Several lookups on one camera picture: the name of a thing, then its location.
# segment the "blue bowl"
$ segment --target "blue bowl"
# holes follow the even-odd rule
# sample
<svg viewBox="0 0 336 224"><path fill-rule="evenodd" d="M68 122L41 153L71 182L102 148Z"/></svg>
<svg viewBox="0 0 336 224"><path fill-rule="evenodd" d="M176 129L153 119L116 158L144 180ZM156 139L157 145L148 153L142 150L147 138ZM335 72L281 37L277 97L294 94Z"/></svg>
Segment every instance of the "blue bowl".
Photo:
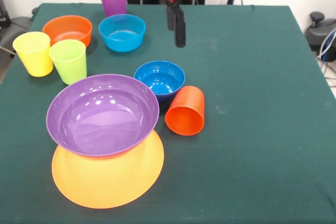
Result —
<svg viewBox="0 0 336 224"><path fill-rule="evenodd" d="M169 61L151 61L139 67L134 78L145 83L159 102L172 98L183 86L185 74L178 65Z"/></svg>
<svg viewBox="0 0 336 224"><path fill-rule="evenodd" d="M105 45L117 52L129 52L140 47L145 31L145 22L130 14L114 15L99 24Z"/></svg>

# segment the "bowl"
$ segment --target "bowl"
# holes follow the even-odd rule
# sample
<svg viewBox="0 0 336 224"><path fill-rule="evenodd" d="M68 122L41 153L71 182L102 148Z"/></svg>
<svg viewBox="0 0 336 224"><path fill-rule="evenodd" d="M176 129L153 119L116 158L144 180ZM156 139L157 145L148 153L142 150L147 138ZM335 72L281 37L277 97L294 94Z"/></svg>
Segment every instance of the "bowl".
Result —
<svg viewBox="0 0 336 224"><path fill-rule="evenodd" d="M110 156L141 143L158 117L158 101L145 84L101 74L63 89L49 106L46 124L63 148L85 156Z"/></svg>
<svg viewBox="0 0 336 224"><path fill-rule="evenodd" d="M106 209L143 195L158 178L163 161L162 142L152 131L133 149L111 157L86 157L58 146L51 167L66 198L80 206Z"/></svg>
<svg viewBox="0 0 336 224"><path fill-rule="evenodd" d="M159 102L173 98L183 86L185 74L178 65L169 61L151 61L140 66L134 78L145 83Z"/></svg>
<svg viewBox="0 0 336 224"><path fill-rule="evenodd" d="M114 15L99 24L105 45L116 52L129 52L140 47L145 30L145 22L130 14Z"/></svg>
<svg viewBox="0 0 336 224"><path fill-rule="evenodd" d="M51 46L61 40L76 39L88 47L91 42L92 24L87 18L66 15L50 20L43 27L43 32L49 35Z"/></svg>

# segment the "purple bowl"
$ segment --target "purple bowl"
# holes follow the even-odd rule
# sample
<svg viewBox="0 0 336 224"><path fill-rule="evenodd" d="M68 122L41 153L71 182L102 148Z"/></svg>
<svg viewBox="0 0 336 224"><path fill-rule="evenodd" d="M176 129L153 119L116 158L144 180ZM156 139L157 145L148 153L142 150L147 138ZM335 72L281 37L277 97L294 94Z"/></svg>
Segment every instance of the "purple bowl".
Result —
<svg viewBox="0 0 336 224"><path fill-rule="evenodd" d="M159 118L154 93L142 82L101 74L73 83L51 102L47 130L63 148L85 156L109 156L143 141Z"/></svg>

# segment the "orange plate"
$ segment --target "orange plate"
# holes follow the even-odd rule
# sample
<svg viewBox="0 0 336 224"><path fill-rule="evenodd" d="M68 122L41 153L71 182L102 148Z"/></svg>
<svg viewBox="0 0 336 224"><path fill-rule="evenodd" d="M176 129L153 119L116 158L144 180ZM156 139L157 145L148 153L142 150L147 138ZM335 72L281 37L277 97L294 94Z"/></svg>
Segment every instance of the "orange plate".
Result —
<svg viewBox="0 0 336 224"><path fill-rule="evenodd" d="M54 182L72 202L112 208L143 195L157 180L164 160L155 131L138 146L112 157L86 157L58 146L52 159Z"/></svg>

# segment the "blue cable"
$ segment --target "blue cable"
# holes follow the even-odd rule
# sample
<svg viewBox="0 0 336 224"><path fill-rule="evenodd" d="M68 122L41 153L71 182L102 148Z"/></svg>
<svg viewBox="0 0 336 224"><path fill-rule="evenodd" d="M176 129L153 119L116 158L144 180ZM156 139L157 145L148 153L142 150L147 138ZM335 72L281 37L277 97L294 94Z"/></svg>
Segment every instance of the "blue cable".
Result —
<svg viewBox="0 0 336 224"><path fill-rule="evenodd" d="M327 40L326 47L329 46L329 44L330 44L330 42L331 42L331 38L334 36L335 33L336 33L336 31L334 31L334 32L329 36L329 38L328 38L328 40ZM323 64L324 64L324 62L325 62L325 60L326 60L326 59L325 59L326 57L327 57L327 52L325 52L324 55L322 56L322 65L321 65L321 69L322 69Z"/></svg>

